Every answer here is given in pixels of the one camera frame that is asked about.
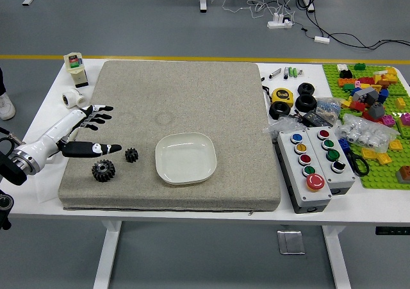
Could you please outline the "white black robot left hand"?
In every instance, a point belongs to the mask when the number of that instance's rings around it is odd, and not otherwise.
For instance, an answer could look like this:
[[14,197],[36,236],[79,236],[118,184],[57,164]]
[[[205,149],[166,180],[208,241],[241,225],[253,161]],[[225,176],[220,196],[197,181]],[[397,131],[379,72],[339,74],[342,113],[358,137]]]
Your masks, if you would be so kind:
[[104,112],[112,110],[113,107],[106,105],[90,105],[72,110],[37,141],[14,149],[10,158],[25,174],[35,175],[44,168],[46,160],[58,152],[69,158],[95,158],[120,151],[122,147],[119,144],[78,142],[73,137],[79,128],[98,130],[94,123],[104,124],[111,118]]

